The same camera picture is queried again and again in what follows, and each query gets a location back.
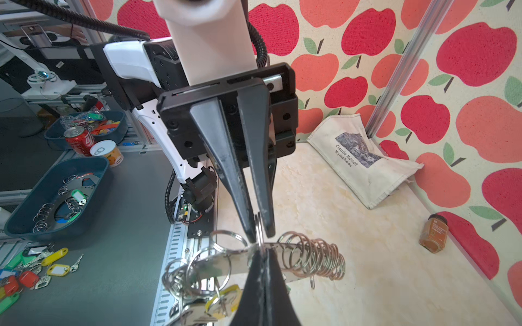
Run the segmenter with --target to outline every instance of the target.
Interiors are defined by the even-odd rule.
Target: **key ring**
[[[239,235],[235,232],[232,232],[232,231],[227,231],[227,230],[215,230],[215,231],[212,231],[209,235],[209,243],[210,243],[209,247],[214,248],[217,252],[224,253],[225,255],[236,255],[236,254],[242,253],[245,250],[244,248],[234,250],[234,249],[224,248],[224,247],[218,245],[218,243],[213,240],[213,237],[218,234],[231,236],[231,237],[241,241],[241,243],[243,244],[243,246],[245,246],[245,248],[248,247],[248,243],[241,235]]]
[[[187,272],[185,273],[185,284],[188,284],[188,288],[187,290],[195,295],[195,296],[199,296],[199,297],[208,297],[208,296],[214,296],[215,293],[217,293],[216,291],[210,291],[210,290],[202,290],[202,289],[195,289],[193,287],[190,286],[190,282],[188,281],[188,274],[189,274],[189,271],[192,267],[192,265],[194,264],[194,262],[196,261],[196,259],[201,256],[201,254],[205,251],[211,251],[213,250],[212,247],[207,247],[207,248],[203,248],[201,249],[200,251],[198,251],[194,257],[192,257],[190,263],[188,263],[188,266],[187,266]],[[230,279],[230,275],[232,274],[232,261],[230,260],[230,257],[228,255],[225,255],[225,257],[227,258],[228,260],[228,263],[229,263],[229,271],[227,273],[227,277],[225,278],[225,280],[223,281],[223,285],[221,285],[218,290],[221,291],[222,289],[224,289],[224,287],[227,285],[229,279]]]

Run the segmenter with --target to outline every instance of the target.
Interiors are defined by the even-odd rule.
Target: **key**
[[[80,258],[78,258],[78,260],[74,263],[74,265],[72,265],[72,266],[70,267],[70,272],[71,272],[71,273],[76,272],[76,270],[78,269],[78,264],[80,264],[80,260],[83,258],[83,256],[84,256],[84,254],[82,253],[81,256],[80,256]]]
[[[43,287],[46,287],[49,282],[51,281],[51,277],[46,275],[46,276],[43,276],[40,278],[40,280],[36,283],[36,285],[34,286],[34,288],[31,288],[31,289],[39,289],[39,288],[43,288]]]

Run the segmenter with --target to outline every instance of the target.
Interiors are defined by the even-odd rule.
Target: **red key tag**
[[[9,276],[7,284],[4,285],[5,294],[10,297],[14,293],[17,293],[19,288],[20,285],[16,281],[16,277],[14,275]]]
[[[33,287],[38,283],[40,278],[38,277],[38,275],[34,274],[31,271],[25,271],[20,275],[18,280],[26,287]]]

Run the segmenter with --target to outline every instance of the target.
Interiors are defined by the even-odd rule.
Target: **key tag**
[[[74,189],[70,195],[82,206],[87,202],[87,197],[78,189]]]
[[[60,259],[61,257],[65,256],[69,252],[69,249],[62,248],[58,250],[57,252],[53,253],[52,255],[46,257],[44,260],[42,260],[42,266],[49,266],[56,260]]]
[[[54,264],[47,270],[47,275],[50,276],[65,276],[69,273],[70,266]]]

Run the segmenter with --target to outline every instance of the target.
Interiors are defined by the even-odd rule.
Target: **soda can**
[[[65,140],[78,154],[91,156],[90,149],[94,145],[94,137],[80,126],[72,127],[64,132]]]

